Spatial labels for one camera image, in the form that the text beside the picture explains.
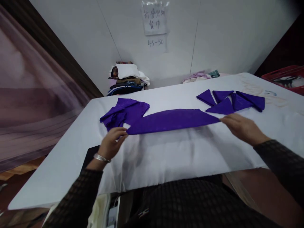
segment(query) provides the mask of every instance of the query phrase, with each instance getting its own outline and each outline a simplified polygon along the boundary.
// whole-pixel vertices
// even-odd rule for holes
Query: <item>handwritten sign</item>
[[[167,7],[160,3],[142,3],[142,19],[145,35],[167,33]]]
[[[167,36],[165,34],[147,36],[147,46],[151,52],[167,52]]]

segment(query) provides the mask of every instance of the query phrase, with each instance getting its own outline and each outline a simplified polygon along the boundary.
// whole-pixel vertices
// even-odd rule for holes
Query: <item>white table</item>
[[[205,111],[209,106],[196,96],[206,89],[265,96],[263,113],[254,108],[238,113],[253,119],[269,137],[304,156],[304,97],[248,73],[98,98],[89,102],[9,209],[49,207],[63,198],[78,177],[88,148],[99,145],[106,135],[99,118],[115,106],[118,97],[147,102],[150,109],[145,115],[179,108]],[[223,123],[135,135],[126,139],[106,166],[99,193],[263,166],[265,163],[255,151],[233,136]]]

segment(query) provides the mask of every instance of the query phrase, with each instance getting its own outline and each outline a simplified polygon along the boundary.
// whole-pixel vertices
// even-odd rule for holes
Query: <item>hand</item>
[[[98,154],[108,160],[114,158],[119,151],[121,144],[128,137],[126,130],[127,129],[123,127],[112,128],[102,140]]]
[[[229,130],[240,140],[254,146],[264,143],[271,138],[263,134],[258,126],[251,120],[239,114],[230,114],[220,119]]]

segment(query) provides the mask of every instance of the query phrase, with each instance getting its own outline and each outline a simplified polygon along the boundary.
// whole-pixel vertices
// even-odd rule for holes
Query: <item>purple curtain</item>
[[[48,154],[89,102],[0,6],[0,172]]]

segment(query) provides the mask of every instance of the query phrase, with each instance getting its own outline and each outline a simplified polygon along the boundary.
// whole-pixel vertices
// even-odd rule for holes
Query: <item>red basket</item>
[[[283,86],[280,83],[274,82],[274,79],[280,79],[282,77],[289,77],[289,76],[301,76],[302,78],[304,78],[304,67],[303,66],[288,66],[285,68],[282,68],[280,70],[276,70],[273,71],[271,73],[268,74],[264,74],[262,76],[263,79],[272,82],[278,86],[281,86],[285,89],[288,89],[292,92],[295,92],[297,94],[300,95],[304,95],[304,85],[299,86],[299,87],[295,87],[295,88],[286,88],[285,86]]]

